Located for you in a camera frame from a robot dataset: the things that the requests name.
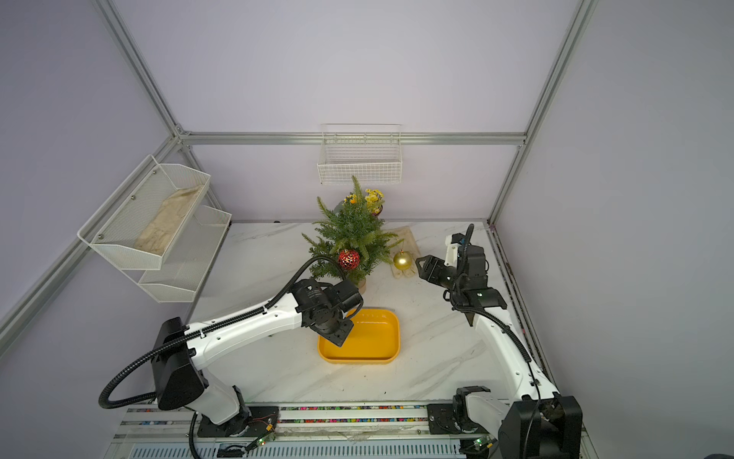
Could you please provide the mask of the matte gold ball ornament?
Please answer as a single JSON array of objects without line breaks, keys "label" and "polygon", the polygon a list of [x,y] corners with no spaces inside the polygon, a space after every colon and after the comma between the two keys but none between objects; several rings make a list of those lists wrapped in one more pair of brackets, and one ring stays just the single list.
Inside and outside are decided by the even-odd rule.
[{"label": "matte gold ball ornament", "polygon": [[409,252],[399,251],[393,257],[393,266],[401,271],[407,271],[412,268],[413,256]]}]

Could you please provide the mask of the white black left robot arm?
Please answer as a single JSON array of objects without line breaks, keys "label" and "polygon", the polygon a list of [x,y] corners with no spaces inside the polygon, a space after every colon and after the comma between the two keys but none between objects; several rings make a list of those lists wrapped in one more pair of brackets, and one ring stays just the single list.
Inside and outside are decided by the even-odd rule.
[{"label": "white black left robot arm", "polygon": [[151,359],[156,405],[163,411],[189,409],[198,413],[203,425],[200,432],[206,437],[258,436],[275,423],[278,410],[251,411],[240,388],[220,381],[208,367],[246,345],[298,328],[308,328],[342,346],[362,306],[359,288],[350,280],[332,285],[302,279],[273,306],[262,302],[248,308],[243,321],[233,322],[233,314],[189,325],[177,317],[165,321],[155,340],[156,348],[188,332],[194,339]]}]

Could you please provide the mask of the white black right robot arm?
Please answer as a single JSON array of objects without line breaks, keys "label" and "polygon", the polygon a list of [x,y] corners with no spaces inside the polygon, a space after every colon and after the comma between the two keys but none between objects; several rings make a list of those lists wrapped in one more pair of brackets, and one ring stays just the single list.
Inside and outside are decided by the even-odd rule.
[{"label": "white black right robot arm", "polygon": [[450,242],[447,258],[417,260],[421,279],[443,288],[451,309],[462,314],[497,359],[504,386],[466,386],[454,396],[458,426],[483,428],[494,440],[490,452],[504,458],[578,458],[583,412],[563,396],[523,344],[508,318],[508,304],[489,286],[483,248]]}]

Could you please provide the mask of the red lattice ball ornament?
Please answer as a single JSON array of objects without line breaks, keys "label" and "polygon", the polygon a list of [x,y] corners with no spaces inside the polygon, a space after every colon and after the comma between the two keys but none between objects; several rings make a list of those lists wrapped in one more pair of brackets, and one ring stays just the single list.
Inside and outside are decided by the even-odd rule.
[{"label": "red lattice ball ornament", "polygon": [[354,271],[359,267],[360,263],[361,255],[357,250],[342,250],[338,254],[338,264],[344,271]]}]

